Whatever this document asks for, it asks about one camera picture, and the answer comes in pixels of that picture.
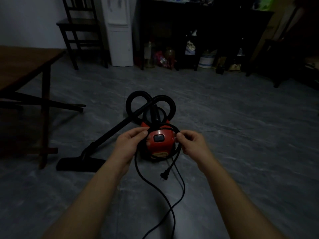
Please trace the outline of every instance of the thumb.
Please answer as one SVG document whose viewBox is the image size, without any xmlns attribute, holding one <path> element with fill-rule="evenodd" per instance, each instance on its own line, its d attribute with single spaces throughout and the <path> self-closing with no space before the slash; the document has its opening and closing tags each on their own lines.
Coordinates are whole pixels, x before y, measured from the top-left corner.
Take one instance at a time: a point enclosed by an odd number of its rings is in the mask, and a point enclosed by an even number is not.
<svg viewBox="0 0 319 239">
<path fill-rule="evenodd" d="M 180 142 L 184 147 L 187 147 L 191 143 L 191 141 L 180 132 L 176 134 L 176 137 L 178 142 Z"/>
<path fill-rule="evenodd" d="M 134 143 L 134 145 L 138 145 L 138 143 L 140 141 L 142 141 L 146 136 L 147 136 L 148 132 L 147 131 L 142 131 L 139 134 L 137 134 L 135 137 L 132 138 L 132 142 Z"/>
</svg>

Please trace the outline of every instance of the forearm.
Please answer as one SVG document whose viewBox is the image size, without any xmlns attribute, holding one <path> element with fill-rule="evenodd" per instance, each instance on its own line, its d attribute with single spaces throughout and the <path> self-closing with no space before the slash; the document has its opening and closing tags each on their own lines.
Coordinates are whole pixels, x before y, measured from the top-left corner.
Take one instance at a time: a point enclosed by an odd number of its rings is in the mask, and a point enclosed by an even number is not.
<svg viewBox="0 0 319 239">
<path fill-rule="evenodd" d="M 207 177 L 231 239 L 285 238 L 213 156 L 199 166 Z"/>
<path fill-rule="evenodd" d="M 96 238 L 120 178 L 120 170 L 106 161 L 42 239 Z"/>
</svg>

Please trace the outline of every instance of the chair backrest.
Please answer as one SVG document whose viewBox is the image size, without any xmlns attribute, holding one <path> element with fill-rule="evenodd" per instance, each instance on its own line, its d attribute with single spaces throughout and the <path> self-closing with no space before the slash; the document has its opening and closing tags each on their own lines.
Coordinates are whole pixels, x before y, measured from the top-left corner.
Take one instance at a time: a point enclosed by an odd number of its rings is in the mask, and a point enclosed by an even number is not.
<svg viewBox="0 0 319 239">
<path fill-rule="evenodd" d="M 66 15 L 68 17 L 69 22 L 72 22 L 72 18 L 70 15 L 70 11 L 88 11 L 88 12 L 93 12 L 94 19 L 96 23 L 98 23 L 98 18 L 96 15 L 95 11 L 95 6 L 94 6 L 94 1 L 90 0 L 91 2 L 91 7 L 88 6 L 87 0 L 71 0 L 71 7 L 68 5 L 66 0 L 62 0 L 63 5 L 66 11 Z"/>
</svg>

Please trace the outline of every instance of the hand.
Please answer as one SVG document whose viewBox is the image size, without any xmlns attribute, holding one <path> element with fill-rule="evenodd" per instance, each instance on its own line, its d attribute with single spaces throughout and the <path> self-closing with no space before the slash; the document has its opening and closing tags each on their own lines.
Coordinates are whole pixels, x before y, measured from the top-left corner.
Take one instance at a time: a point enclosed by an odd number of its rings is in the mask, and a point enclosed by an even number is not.
<svg viewBox="0 0 319 239">
<path fill-rule="evenodd" d="M 121 176 L 129 170 L 138 143 L 147 136 L 147 129 L 148 127 L 133 128 L 118 136 L 108 161 L 120 169 Z"/>
<path fill-rule="evenodd" d="M 198 132 L 183 130 L 176 134 L 178 142 L 182 144 L 183 153 L 190 156 L 203 171 L 203 165 L 214 158 L 209 150 L 205 138 Z"/>
</svg>

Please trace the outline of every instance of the green object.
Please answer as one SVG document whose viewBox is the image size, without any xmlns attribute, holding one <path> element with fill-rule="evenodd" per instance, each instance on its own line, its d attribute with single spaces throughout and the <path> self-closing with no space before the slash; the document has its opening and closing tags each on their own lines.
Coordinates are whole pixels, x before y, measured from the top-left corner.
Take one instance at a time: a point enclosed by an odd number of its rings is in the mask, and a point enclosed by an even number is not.
<svg viewBox="0 0 319 239">
<path fill-rule="evenodd" d="M 260 5 L 258 10 L 269 11 L 274 0 L 260 0 Z"/>
</svg>

